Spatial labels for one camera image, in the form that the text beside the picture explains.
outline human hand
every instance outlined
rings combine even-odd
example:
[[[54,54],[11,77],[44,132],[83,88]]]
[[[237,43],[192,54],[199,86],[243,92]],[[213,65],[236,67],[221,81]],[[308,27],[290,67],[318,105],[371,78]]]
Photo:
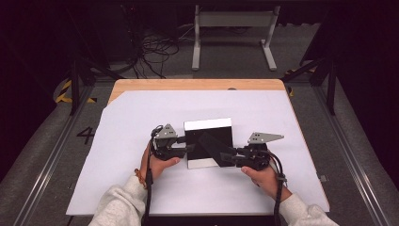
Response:
[[[148,163],[148,157],[149,157],[149,151],[150,151],[151,144],[150,142],[147,144],[147,148],[144,151],[143,157],[141,158],[141,167],[140,167],[140,174],[141,176],[146,179],[146,173],[147,173],[147,163]],[[164,169],[174,166],[180,162],[180,158],[174,157],[170,158],[167,161],[163,161],[161,159],[156,158],[155,156],[151,155],[150,157],[150,168],[152,170],[152,179],[155,181],[161,173],[164,171]]]
[[[245,173],[252,180],[253,184],[259,186],[266,195],[270,196],[273,200],[276,199],[277,189],[278,189],[278,180],[277,174],[268,166],[265,169],[257,171],[250,167],[242,167],[241,171]],[[281,191],[281,201],[283,202],[288,197],[290,197],[292,193],[287,187],[283,186]]]

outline metal rail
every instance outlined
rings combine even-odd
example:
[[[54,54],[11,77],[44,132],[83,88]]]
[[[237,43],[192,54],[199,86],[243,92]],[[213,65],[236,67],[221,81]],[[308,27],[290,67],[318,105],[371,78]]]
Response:
[[[323,92],[321,87],[313,87],[313,90],[316,94],[317,100],[321,107],[323,107],[324,113],[327,115],[328,121],[334,130],[335,137],[340,142],[342,148],[343,158],[348,166],[350,172],[352,173],[353,179],[358,187],[359,193],[361,197],[364,199],[364,202],[370,212],[371,217],[375,225],[387,225],[391,226],[390,221],[382,210],[378,199],[375,195],[373,187],[367,177],[367,174],[364,172],[363,167],[355,157],[349,142],[347,141],[343,128],[340,126],[337,118],[335,116],[331,116],[329,114],[328,107],[326,105],[326,95]]]
[[[92,90],[93,87],[83,88],[80,103],[83,104],[86,102]],[[14,226],[27,225],[30,218],[32,217],[33,212],[35,211],[40,201],[40,198],[44,190],[46,189],[54,170],[56,169],[58,160],[64,152],[65,144],[68,140],[73,126],[75,125],[80,113],[82,112],[83,106],[84,105],[79,105],[76,109],[76,112],[72,116],[68,117],[68,120],[65,123],[65,126],[62,130],[61,135],[58,138],[58,141],[56,142],[54,149],[50,153],[49,158],[47,159],[43,169],[41,170],[41,173],[39,174],[36,183],[33,185],[33,188],[30,191],[30,194],[26,199],[23,208],[21,209],[18,217],[14,221]]]

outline gray floor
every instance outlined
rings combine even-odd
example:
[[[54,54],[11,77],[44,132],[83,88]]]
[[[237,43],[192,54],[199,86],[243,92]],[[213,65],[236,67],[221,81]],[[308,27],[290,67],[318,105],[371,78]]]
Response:
[[[203,33],[201,41],[201,62],[197,72],[191,71],[193,41],[180,44],[177,55],[171,56],[164,64],[163,75],[167,78],[279,78],[284,72],[298,67],[317,25],[277,27],[271,49],[278,70],[270,72],[260,47],[263,31],[249,29],[244,34],[226,30],[209,30]],[[160,56],[149,56],[157,59]],[[160,65],[154,65],[159,72]],[[145,71],[150,78],[156,76]],[[134,77],[132,71],[124,74]],[[311,157],[319,174],[326,175],[323,182],[331,211],[328,215],[340,225],[375,225],[351,169],[343,156],[343,148],[334,134],[329,117],[319,104],[317,89],[312,88],[302,76],[289,85],[294,90],[291,102],[303,135],[309,146]],[[74,184],[89,152],[90,139],[76,135],[87,127],[97,128],[103,108],[106,106],[113,83],[102,80],[96,83],[89,94],[98,98],[96,104],[85,104],[76,123],[71,129],[66,146],[57,161],[54,173],[47,187],[34,206],[28,225],[67,225],[70,217],[65,216]],[[0,185],[0,225],[12,225],[29,192],[34,186],[58,137],[67,123],[71,104],[59,103],[56,110],[29,140],[8,176]],[[399,195],[387,173],[379,164],[356,115],[340,86],[336,93],[336,117],[349,145],[364,169],[373,187],[376,198],[391,222],[399,225]],[[90,217],[75,217],[71,225],[87,225]]]

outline number 4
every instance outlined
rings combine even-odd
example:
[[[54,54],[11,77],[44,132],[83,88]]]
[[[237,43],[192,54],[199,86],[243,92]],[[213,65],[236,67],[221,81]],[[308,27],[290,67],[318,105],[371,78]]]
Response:
[[[86,138],[85,144],[88,144],[88,140],[90,139],[90,137],[94,137],[94,135],[95,135],[95,134],[91,134],[91,131],[93,131],[93,128],[88,127],[84,131],[77,134],[76,136],[77,137],[85,137]]]

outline sleeve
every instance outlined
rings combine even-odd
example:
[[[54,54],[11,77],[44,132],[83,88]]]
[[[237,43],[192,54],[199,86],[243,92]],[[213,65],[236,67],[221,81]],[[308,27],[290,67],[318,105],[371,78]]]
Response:
[[[111,186],[104,193],[89,226],[141,225],[146,200],[147,190],[131,175],[125,186]]]
[[[308,206],[296,194],[280,204],[279,212],[290,226],[338,225],[318,205]]]

